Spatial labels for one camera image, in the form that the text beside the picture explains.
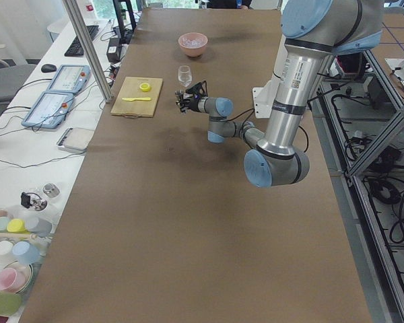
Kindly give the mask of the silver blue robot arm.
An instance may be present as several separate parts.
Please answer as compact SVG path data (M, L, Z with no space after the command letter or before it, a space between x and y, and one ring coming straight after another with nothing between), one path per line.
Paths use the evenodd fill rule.
M248 144L251 149L244 156L244 171L252 185L265 188L297 183L306 177L310 164L293 141L317 74L328 57L377 46L383 11L383 1L287 2L281 17L287 55L265 132L249 121L231 121L232 101L208 96L201 83L178 90L176 105L181 112L208 114L210 142L239 137Z

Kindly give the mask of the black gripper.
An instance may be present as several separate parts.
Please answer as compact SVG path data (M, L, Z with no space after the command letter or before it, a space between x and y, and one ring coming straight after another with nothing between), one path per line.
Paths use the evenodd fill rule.
M200 111L199 102L201 101L201 96L191 96L183 90L177 90L174 94L181 114L185 114L187 110L194 112Z

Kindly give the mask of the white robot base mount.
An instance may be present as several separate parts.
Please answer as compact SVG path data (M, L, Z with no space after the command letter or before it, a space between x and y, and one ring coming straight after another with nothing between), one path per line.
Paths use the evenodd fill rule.
M281 75L287 54L288 52L285 48L285 36L282 35L271 79L264 87L254 87L252 89L253 107L256 118L269 118L271 115L273 101L276 97L277 89L281 81Z

